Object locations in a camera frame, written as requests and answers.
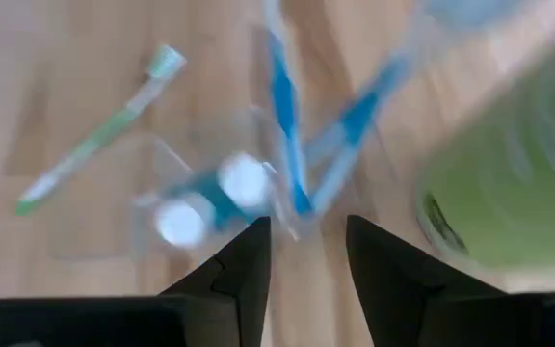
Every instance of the wood grain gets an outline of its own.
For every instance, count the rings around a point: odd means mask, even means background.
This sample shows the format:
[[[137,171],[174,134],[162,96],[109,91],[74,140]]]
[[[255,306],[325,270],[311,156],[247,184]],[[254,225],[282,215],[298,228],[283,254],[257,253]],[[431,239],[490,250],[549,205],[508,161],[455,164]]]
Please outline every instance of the wood grain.
[[[413,1],[282,5],[288,62],[311,136],[397,44]],[[153,149],[125,140],[156,133],[194,169],[234,150],[266,154],[259,123],[267,115],[250,112],[268,105],[264,35],[255,0],[0,0],[0,297],[152,294],[226,242],[196,254],[156,249],[130,256],[124,208],[153,183],[146,173]],[[414,218],[417,176],[436,147],[474,120],[469,111],[502,91],[554,38],[555,1],[542,1],[458,45],[399,91],[351,182],[311,236],[295,242],[277,230],[263,346],[372,345],[348,267],[347,214],[439,255]],[[20,192],[139,88],[161,43],[189,63],[159,100],[35,217],[13,216]],[[445,260],[508,289],[555,284]]]

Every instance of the clear plastic holder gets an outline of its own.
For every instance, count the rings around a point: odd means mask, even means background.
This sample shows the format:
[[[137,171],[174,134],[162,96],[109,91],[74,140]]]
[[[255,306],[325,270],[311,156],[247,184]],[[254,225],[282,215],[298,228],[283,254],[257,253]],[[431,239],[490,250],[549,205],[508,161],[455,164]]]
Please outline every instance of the clear plastic holder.
[[[202,261],[256,215],[271,215],[277,222],[274,229],[288,229],[279,226],[291,226],[279,213],[287,210],[289,201],[278,199],[278,178],[272,160],[266,160],[273,158],[275,130],[268,120],[262,110],[250,107],[239,114],[196,121],[181,131],[135,132],[116,139],[64,182],[36,212],[38,227],[47,230],[52,256],[62,261],[88,261],[184,252]],[[169,200],[162,194],[218,171],[237,153],[246,153],[266,172],[271,190],[267,206],[252,211],[248,219],[234,218],[224,221],[220,228],[209,228],[207,237],[193,247],[168,242],[155,228],[156,211],[161,202]],[[191,204],[198,207],[195,198]],[[307,225],[301,229],[310,230]]]

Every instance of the blue toothbrush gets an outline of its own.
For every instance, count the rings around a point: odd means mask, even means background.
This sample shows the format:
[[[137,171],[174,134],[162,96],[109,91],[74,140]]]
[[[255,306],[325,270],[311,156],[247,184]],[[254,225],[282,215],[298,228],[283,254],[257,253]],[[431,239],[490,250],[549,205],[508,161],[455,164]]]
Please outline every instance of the blue toothbrush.
[[[296,91],[286,69],[283,29],[279,17],[279,1],[265,1],[265,15],[269,28],[269,50],[272,64],[271,97],[279,127],[281,166],[295,211],[309,213],[311,203],[306,192],[306,170],[299,137],[299,110]]]
[[[330,207],[357,162],[365,135],[374,126],[375,115],[415,73],[422,53],[427,53],[425,50],[430,48],[437,53],[435,51],[441,50],[447,43],[443,40],[455,40],[459,34],[480,30],[513,13],[523,2],[525,0],[462,0],[457,3],[452,0],[424,0],[419,13],[423,16],[415,17],[413,29],[407,33],[399,53],[381,67],[369,87],[346,107],[339,120],[305,147],[305,157],[311,161],[308,163],[310,166],[338,151],[312,195],[314,214],[321,215]],[[420,22],[424,26],[439,26],[448,34],[447,38],[441,37],[438,42],[421,40]]]

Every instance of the toothbrush handle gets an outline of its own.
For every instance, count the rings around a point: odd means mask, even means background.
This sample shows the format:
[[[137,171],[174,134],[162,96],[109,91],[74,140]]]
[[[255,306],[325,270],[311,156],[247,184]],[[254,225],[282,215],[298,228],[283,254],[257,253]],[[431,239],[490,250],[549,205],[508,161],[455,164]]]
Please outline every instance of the toothbrush handle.
[[[106,147],[131,122],[136,119],[164,88],[165,81],[150,79],[126,105],[126,107],[106,122],[99,125],[92,133],[78,144],[59,164],[43,173],[19,198],[21,204],[34,206],[48,197],[57,186],[83,166],[98,150]]]
[[[325,131],[304,144],[304,160],[309,168],[320,165],[323,160],[331,157],[344,141],[344,128],[339,121],[330,125]]]
[[[280,130],[280,159],[285,169],[286,182],[295,211],[305,214],[311,210],[311,204],[306,192],[305,162],[299,138],[295,88],[286,71],[283,46],[273,33],[270,33],[270,46],[274,67],[271,91]]]
[[[343,116],[337,121],[341,127],[342,138],[332,140],[341,144],[344,144],[345,140],[345,146],[338,152],[321,180],[318,190],[312,195],[312,205],[316,214],[325,212],[339,194],[357,163],[365,135],[375,123],[374,116],[389,97],[408,80],[412,73],[410,67],[410,61],[404,57],[394,57],[389,60],[366,93],[347,107]],[[321,138],[330,141],[327,135]]]

